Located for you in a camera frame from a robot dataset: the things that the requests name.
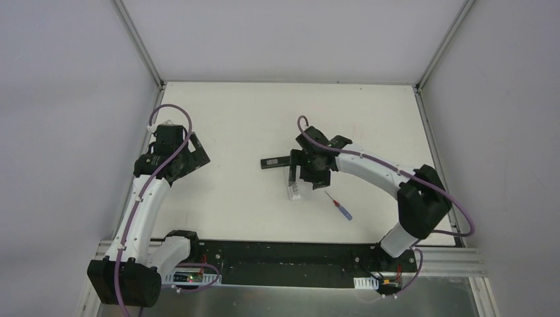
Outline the white remote control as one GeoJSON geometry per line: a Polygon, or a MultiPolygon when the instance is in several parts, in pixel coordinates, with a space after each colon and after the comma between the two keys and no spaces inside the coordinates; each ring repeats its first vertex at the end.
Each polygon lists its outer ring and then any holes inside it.
{"type": "Polygon", "coordinates": [[[286,166],[283,169],[283,175],[285,179],[285,187],[287,191],[287,197],[290,201],[300,201],[302,200],[301,192],[298,187],[298,183],[294,182],[292,185],[289,183],[289,167],[286,166]]]}

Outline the blue red screwdriver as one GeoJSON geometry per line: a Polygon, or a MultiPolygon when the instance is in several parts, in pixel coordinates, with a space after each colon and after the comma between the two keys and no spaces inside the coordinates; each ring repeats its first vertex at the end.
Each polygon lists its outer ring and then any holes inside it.
{"type": "Polygon", "coordinates": [[[331,199],[332,203],[348,221],[353,220],[353,216],[350,214],[350,212],[348,212],[348,210],[346,210],[346,208],[344,208],[344,206],[340,204],[340,202],[338,202],[338,200],[334,199],[327,191],[325,191],[325,194],[331,199]]]}

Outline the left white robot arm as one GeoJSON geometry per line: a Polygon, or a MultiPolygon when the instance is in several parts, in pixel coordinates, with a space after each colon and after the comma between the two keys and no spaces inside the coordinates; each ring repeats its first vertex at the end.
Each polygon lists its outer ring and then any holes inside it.
{"type": "Polygon", "coordinates": [[[196,134],[182,125],[160,124],[154,136],[135,161],[132,192],[115,238],[103,258],[88,265],[87,276],[103,304],[152,307],[175,265],[193,267],[201,259],[197,234],[188,230],[169,232],[149,252],[158,212],[173,183],[210,163],[196,134]]]}

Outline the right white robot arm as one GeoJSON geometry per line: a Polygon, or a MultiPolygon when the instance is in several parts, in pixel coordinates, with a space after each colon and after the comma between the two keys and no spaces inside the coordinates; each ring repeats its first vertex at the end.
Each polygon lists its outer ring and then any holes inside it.
{"type": "Polygon", "coordinates": [[[315,190],[326,188],[332,172],[342,172],[380,188],[397,201],[398,222],[374,248],[380,269],[390,271],[399,265],[401,255],[426,239],[452,208],[431,166],[411,168],[385,161],[341,135],[327,139],[314,126],[302,130],[296,141],[300,149],[290,153],[290,186],[303,180],[315,190]]]}

